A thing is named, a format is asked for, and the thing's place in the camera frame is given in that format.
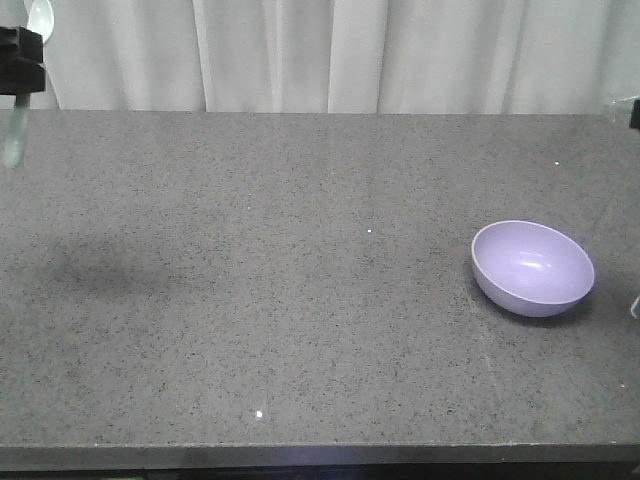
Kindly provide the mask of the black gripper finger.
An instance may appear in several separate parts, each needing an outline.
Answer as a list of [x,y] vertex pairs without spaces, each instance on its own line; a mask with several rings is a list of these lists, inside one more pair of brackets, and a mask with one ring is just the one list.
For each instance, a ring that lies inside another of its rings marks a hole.
[[43,92],[46,89],[45,69],[22,57],[1,60],[0,94],[23,95]]
[[22,26],[0,27],[0,56],[2,61],[23,59],[43,62],[43,37]]

